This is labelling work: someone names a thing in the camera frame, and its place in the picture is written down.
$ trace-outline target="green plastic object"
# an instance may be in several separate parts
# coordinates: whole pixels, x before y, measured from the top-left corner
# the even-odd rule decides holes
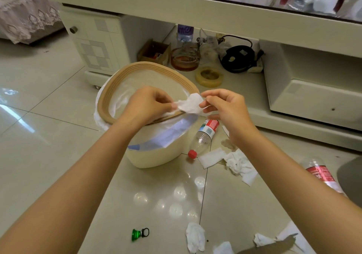
[[[134,230],[132,230],[132,241],[134,242],[139,237],[142,237],[142,238],[148,237],[149,234],[150,234],[150,230],[148,228],[143,228],[141,231],[134,229]]]

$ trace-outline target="roll of tape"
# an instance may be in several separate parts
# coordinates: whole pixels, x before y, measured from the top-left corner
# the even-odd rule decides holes
[[[215,88],[221,85],[224,75],[213,67],[200,67],[195,73],[196,81],[208,88]]]

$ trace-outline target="purple label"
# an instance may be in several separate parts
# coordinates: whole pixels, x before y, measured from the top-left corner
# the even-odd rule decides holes
[[[194,27],[179,24],[177,26],[177,32],[181,35],[190,36],[190,35],[193,35],[193,33],[194,33]]]

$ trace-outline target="forearm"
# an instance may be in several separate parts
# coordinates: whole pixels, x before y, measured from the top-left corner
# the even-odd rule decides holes
[[[357,253],[362,249],[362,210],[358,206],[259,132],[240,132],[236,144],[317,253]]]
[[[119,119],[0,239],[0,253],[77,253],[139,127]]]

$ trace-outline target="hand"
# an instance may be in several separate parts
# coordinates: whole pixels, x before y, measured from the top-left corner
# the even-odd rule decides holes
[[[173,99],[163,90],[145,86],[138,89],[128,101],[122,117],[138,122],[140,128],[177,109]]]
[[[219,111],[219,114],[209,115],[208,119],[221,120],[230,133],[230,140],[236,142],[236,138],[245,132],[258,131],[250,119],[244,97],[226,89],[207,90],[201,93],[206,100],[200,104],[204,113]]]

